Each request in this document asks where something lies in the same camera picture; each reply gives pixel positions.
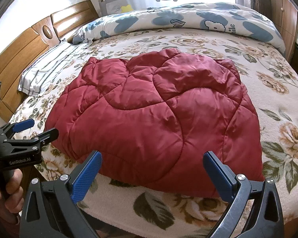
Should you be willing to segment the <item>person's left hand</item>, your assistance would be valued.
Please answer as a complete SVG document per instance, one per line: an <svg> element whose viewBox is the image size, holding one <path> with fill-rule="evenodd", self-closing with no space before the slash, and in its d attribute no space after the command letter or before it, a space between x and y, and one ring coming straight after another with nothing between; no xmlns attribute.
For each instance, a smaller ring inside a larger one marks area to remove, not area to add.
<svg viewBox="0 0 298 238"><path fill-rule="evenodd" d="M22 172L20 169L15 169L12 178L6 184L8 198L5 199L0 191L0 218L13 225L17 224L17 214L22 210L24 204L21 181Z"/></svg>

